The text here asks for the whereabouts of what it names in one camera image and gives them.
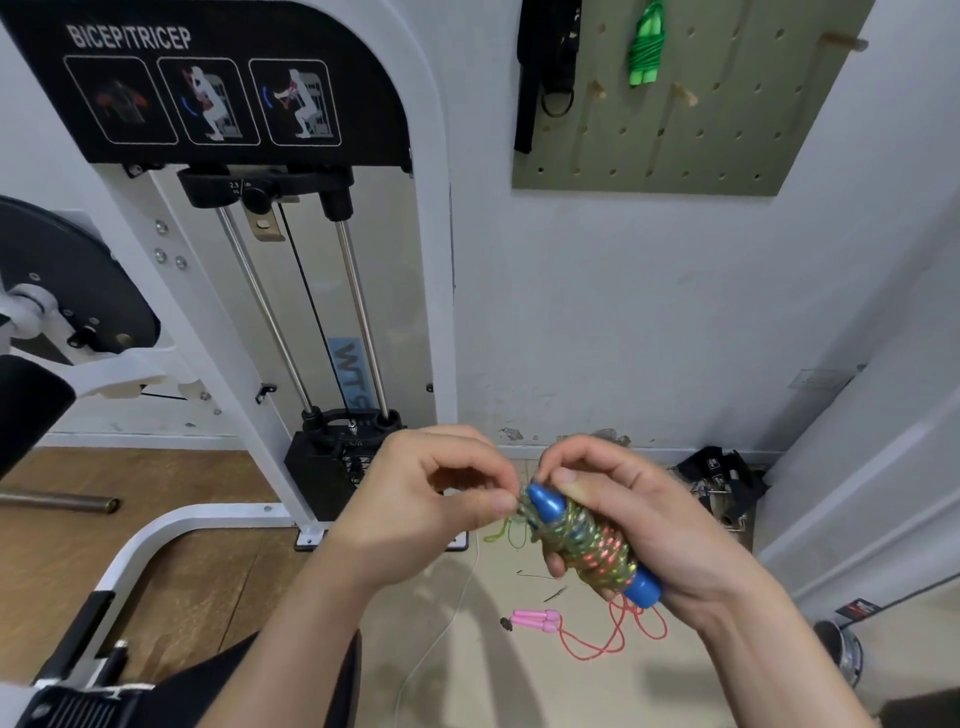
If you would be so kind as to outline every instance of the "floor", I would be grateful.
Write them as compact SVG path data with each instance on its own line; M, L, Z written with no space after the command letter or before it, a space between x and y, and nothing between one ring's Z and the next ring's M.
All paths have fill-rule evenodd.
M526 477L533 463L516 466ZM43 449L4 484L125 501L112 516L0 509L0 680L17 682L36 674L113 554L143 524L192 502L273 499L243 452ZM517 546L521 534L512 532ZM293 551L294 536L203 532L161 551L114 630L131 643L125 678L155 682L258 629L306 558ZM466 553L446 554L382 593L362 623L358 728L394 725L400 685L449 623L468 580L452 628L404 691L401 728L733 726L706 651L665 612L664 640L628 622L626 648L591 662L567 655L556 635L506 632L501 617L545 608L552 596L546 606L564 615L569 631L591 643L610 637L610 615L589 588L575 577L558 584L544 576L536 545L471 537ZM653 613L642 623L653 637L663 632Z
M960 579L870 617L852 631L864 652L863 677L856 692L868 710L878 713L888 700L944 691L957 694ZM958 704L954 698L949 725L960 722Z

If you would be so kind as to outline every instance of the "white cable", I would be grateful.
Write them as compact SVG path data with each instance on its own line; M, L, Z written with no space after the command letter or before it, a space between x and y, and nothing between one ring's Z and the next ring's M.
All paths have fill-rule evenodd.
M460 607L464 603L464 597L467 596L467 589L470 586L470 582L473 580L473 575L477 571L477 564L480 563L480 539L477 537L476 531L474 531L473 535L474 535L473 542L476 545L477 555L476 555L476 558L473 559L473 567L470 569L470 574L467 577L467 583L464 584L464 590L460 592L460 600L457 602L457 608L453 610L453 617L450 618L450 622L448 622L446 627L444 627L444 631L441 632L440 636L433 641L433 644L427 647L426 652L423 653L423 657L421 657L420 661L416 665L414 665L414 668L410 670L409 674L407 674L406 679L400 685L400 690L396 694L396 707L394 708L394 728L396 728L396 722L399 720L399 717L400 717L400 700L403 699L403 691L406 690L407 683L410 682L410 678L414 676L414 673L417 672L418 669L420 669L420 666L423 664L423 661L426 660L427 655L433 652L433 648L437 646L437 643L444 638L444 635L447 632L450 631L450 627L453 626L453 621L457 618L457 615L460 614Z

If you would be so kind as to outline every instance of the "instruction pictogram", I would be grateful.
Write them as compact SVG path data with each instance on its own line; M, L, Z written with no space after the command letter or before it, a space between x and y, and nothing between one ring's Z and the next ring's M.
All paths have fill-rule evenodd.
M170 116L147 64L136 56L64 56L104 136L113 144L176 144Z
M279 146L340 145L340 128L326 63L303 59L252 59L267 131Z
M231 59L166 57L157 67L186 134L203 146L256 146L260 134Z

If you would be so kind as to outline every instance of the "finger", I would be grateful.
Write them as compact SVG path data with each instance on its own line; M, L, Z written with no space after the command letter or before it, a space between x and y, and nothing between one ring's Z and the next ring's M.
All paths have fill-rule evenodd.
M520 494L520 478L514 464L493 445L471 437L414 433L420 464L427 476L441 468L473 469L514 497Z
M475 531L516 512L516 498L505 490L473 490L443 499L450 534Z
M474 440L480 440L487 443L491 448L496 447L496 443L483 434L473 425L431 425L421 427L417 432L426 432L431 435L456 435L457 437L472 437Z
M546 564L546 570L555 579L559 579L566 574L564 559L556 551L548 551L546 544L543 545L543 563Z
M550 446L540 458L536 480L543 480L556 468L583 462L591 470L609 475L628 488L642 474L659 466L622 446L589 435L573 435Z
M557 468L550 483L594 513L631 528L640 529L650 517L643 497L601 473L578 473Z

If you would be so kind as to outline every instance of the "green resistance band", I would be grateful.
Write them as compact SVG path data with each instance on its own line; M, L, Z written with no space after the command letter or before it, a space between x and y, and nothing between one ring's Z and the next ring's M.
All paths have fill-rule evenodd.
M663 3L654 0L643 12L636 24L636 36L627 54L630 68L630 85L652 84L660 70L660 56L666 41L666 25L663 21Z

